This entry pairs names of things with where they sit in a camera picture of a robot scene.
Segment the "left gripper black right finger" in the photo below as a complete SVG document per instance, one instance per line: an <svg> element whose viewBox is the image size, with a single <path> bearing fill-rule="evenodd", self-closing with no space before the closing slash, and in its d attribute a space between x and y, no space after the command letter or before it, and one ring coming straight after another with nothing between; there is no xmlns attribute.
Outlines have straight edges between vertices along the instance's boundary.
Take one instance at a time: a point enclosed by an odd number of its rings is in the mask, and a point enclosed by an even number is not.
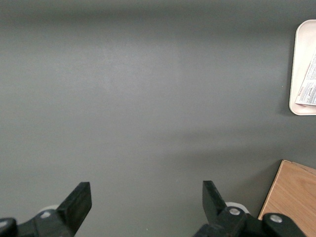
<svg viewBox="0 0 316 237"><path fill-rule="evenodd" d="M239 237L246 225L246 213L239 207L227 206L212 181L203 181L202 206L208 220L196 237Z"/></svg>

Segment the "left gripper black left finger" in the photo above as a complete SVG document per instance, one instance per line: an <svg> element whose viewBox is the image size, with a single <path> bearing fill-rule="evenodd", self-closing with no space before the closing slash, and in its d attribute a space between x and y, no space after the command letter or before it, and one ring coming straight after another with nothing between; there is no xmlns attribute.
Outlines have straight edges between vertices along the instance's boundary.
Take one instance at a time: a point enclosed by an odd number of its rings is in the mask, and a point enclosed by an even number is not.
<svg viewBox="0 0 316 237"><path fill-rule="evenodd" d="M80 182L57 208L17 226L19 237L74 237L92 207L89 182Z"/></svg>

